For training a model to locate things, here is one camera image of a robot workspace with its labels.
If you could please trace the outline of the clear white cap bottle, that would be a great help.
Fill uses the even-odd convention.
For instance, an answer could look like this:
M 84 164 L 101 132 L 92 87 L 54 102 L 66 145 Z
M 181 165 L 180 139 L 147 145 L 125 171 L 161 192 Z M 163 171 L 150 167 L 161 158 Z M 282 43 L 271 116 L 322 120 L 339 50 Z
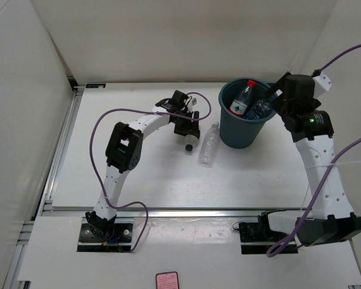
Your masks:
M 204 139 L 202 141 L 202 146 L 200 148 L 198 162 L 206 167 L 211 167 L 215 154 L 220 143 L 220 128 L 219 123 L 213 123 L 210 128 L 207 130 Z

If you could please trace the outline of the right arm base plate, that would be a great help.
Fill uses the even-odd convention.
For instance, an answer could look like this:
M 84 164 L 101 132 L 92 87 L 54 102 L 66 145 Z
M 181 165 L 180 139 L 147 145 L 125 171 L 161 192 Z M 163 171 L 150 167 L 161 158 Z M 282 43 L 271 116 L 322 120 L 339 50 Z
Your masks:
M 278 210 L 262 212 L 254 220 L 239 220 L 232 225 L 239 233 L 242 255 L 265 255 L 272 245 L 288 236 L 270 229 L 268 215 L 276 212 Z

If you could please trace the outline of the red label plastic bottle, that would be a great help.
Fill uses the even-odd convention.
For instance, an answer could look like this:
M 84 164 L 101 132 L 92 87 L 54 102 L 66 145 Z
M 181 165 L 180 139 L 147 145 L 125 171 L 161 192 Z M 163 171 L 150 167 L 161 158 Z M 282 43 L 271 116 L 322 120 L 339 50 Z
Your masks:
M 238 117 L 243 117 L 250 107 L 255 94 L 256 81 L 250 79 L 247 85 L 234 98 L 229 111 Z

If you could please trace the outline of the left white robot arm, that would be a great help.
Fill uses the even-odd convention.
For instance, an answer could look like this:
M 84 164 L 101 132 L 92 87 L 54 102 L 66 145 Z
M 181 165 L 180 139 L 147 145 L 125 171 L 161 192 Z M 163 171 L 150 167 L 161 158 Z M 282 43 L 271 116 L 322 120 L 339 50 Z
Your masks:
M 139 113 L 142 116 L 129 123 L 115 124 L 105 150 L 106 175 L 101 177 L 93 156 L 93 141 L 100 121 L 117 109 L 107 111 L 97 120 L 90 136 L 90 161 L 100 182 L 101 193 L 93 210 L 85 214 L 92 234 L 100 241 L 116 238 L 114 224 L 117 216 L 117 203 L 128 174 L 137 167 L 143 147 L 143 141 L 153 132 L 170 123 L 174 124 L 174 133 L 186 140 L 198 140 L 200 137 L 199 112 L 194 110 L 197 99 L 190 93 L 176 90 L 171 98 L 157 102 L 151 111 L 125 109 L 126 112 Z

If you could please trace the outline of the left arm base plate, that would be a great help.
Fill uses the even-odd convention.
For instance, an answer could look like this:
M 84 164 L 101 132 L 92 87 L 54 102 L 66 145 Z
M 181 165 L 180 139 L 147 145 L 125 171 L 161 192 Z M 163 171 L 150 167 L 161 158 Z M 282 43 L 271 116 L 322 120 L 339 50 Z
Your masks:
M 77 252 L 104 252 L 129 253 L 132 249 L 134 236 L 133 219 L 116 218 L 113 226 L 105 235 L 98 233 L 87 221 L 81 223 L 76 251 Z

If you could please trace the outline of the black label plastic bottle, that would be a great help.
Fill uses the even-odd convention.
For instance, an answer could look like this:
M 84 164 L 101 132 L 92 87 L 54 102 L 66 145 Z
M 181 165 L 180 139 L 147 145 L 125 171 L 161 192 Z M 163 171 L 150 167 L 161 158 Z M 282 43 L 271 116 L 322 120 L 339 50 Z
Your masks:
M 188 134 L 185 136 L 185 150 L 192 152 L 199 144 L 199 137 Z

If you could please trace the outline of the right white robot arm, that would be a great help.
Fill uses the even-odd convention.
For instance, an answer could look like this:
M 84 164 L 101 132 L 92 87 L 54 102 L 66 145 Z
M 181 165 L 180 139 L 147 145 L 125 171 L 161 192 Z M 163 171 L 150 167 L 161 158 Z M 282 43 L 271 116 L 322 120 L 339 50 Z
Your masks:
M 329 91 L 331 80 L 316 72 L 313 76 L 286 72 L 266 92 L 281 94 L 271 105 L 281 117 L 301 156 L 312 198 L 302 216 L 287 211 L 262 213 L 258 233 L 267 241 L 285 235 L 271 250 L 298 238 L 306 247 L 341 243 L 361 233 L 357 216 L 347 199 L 335 164 L 341 154 L 334 152 L 334 130 L 328 112 L 320 110 L 319 96 Z

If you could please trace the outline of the blue label plastic bottle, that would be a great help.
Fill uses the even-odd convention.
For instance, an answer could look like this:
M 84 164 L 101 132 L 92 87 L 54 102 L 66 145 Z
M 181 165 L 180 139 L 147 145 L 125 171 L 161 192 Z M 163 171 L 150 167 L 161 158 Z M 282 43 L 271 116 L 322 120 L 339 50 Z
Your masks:
M 268 117 L 272 112 L 272 106 L 266 99 L 260 99 L 254 103 L 249 111 L 244 115 L 247 120 L 259 120 Z

